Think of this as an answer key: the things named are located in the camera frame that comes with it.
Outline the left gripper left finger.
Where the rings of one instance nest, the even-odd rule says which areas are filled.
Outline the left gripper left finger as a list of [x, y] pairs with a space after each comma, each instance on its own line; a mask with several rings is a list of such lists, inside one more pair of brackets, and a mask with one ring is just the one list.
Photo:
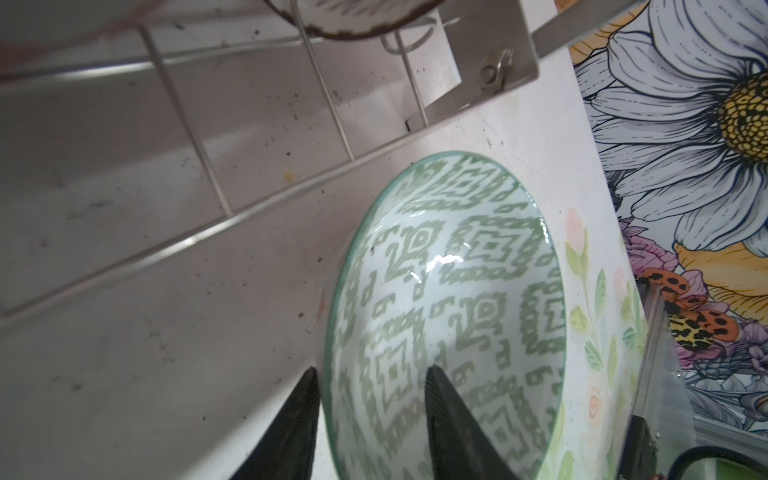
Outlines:
[[309, 367], [231, 479], [310, 479], [320, 400], [318, 373]]

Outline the steel two-tier dish rack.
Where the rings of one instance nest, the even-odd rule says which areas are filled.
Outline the steel two-tier dish rack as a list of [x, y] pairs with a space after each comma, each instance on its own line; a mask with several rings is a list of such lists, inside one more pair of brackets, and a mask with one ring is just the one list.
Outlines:
[[[315, 329], [349, 236], [411, 163], [485, 154], [529, 188], [558, 237], [577, 210], [591, 239], [616, 223], [576, 79], [539, 79], [169, 258], [139, 257], [406, 132], [412, 87], [457, 81], [436, 34], [402, 61], [376, 40], [321, 43], [323, 94], [296, 32], [258, 5], [175, 2], [136, 32], [1, 76], [1, 340], [43, 343]], [[166, 93], [169, 79], [186, 112]]]

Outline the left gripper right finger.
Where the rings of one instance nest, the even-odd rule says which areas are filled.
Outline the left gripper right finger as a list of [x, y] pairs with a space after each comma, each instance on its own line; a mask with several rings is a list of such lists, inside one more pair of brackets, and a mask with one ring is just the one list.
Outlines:
[[516, 477], [437, 365], [427, 370], [425, 409], [436, 480]]

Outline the pale patterned bottom bowl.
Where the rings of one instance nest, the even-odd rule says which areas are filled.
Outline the pale patterned bottom bowl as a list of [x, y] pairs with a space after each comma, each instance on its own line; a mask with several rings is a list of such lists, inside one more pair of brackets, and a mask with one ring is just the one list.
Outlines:
[[485, 156], [405, 169], [351, 240], [322, 395], [342, 479], [429, 479], [427, 371], [440, 367], [511, 470], [535, 478], [564, 381], [565, 298], [535, 201]]

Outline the white maroon triangle bowl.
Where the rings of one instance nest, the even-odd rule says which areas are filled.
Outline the white maroon triangle bowl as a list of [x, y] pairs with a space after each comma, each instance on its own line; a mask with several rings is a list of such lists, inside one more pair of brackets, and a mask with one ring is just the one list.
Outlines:
[[310, 37], [364, 40], [401, 28], [430, 13], [443, 0], [297, 1], [300, 24]]

